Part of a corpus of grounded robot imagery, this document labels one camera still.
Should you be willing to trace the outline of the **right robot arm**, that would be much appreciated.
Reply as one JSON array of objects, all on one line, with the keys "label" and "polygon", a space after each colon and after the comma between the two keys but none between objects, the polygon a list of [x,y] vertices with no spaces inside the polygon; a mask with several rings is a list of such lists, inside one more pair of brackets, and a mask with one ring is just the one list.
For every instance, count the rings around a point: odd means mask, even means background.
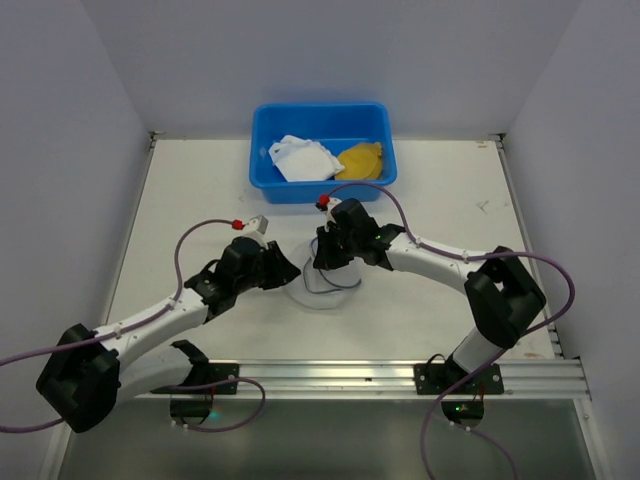
[{"label": "right robot arm", "polygon": [[360,201],[320,197],[316,208],[326,215],[316,230],[316,270],[337,270],[355,259],[389,271],[436,281],[463,294],[474,328],[444,362],[441,382],[452,384],[502,351],[511,349],[546,306],[546,297],[523,263],[505,247],[501,256],[466,260],[418,246],[400,225],[378,225]]}]

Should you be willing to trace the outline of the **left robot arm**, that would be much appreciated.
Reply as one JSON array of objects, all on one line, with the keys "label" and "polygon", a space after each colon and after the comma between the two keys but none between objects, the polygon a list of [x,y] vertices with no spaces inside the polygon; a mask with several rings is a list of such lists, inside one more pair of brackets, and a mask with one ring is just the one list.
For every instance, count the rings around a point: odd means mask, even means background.
[{"label": "left robot arm", "polygon": [[82,324],[67,329],[36,389],[76,433],[97,426],[117,403],[148,391],[220,392],[232,375],[215,372],[179,334],[226,313],[251,289],[277,289],[300,274],[276,242],[237,237],[157,308],[94,330]]}]

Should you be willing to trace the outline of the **yellow bra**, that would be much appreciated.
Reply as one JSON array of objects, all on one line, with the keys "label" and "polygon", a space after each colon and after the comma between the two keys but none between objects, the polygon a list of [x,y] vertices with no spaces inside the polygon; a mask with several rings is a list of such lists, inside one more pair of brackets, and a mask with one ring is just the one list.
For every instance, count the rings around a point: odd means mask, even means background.
[{"label": "yellow bra", "polygon": [[339,181],[376,180],[383,169],[382,145],[362,142],[341,152],[337,160],[343,169],[335,175]]}]

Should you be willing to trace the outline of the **white bra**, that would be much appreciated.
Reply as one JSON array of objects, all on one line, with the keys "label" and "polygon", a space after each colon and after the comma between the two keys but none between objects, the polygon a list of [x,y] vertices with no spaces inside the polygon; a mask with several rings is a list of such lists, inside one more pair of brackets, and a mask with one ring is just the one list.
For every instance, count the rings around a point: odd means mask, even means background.
[{"label": "white bra", "polygon": [[345,170],[320,142],[293,135],[274,142],[268,153],[287,182],[326,181]]}]

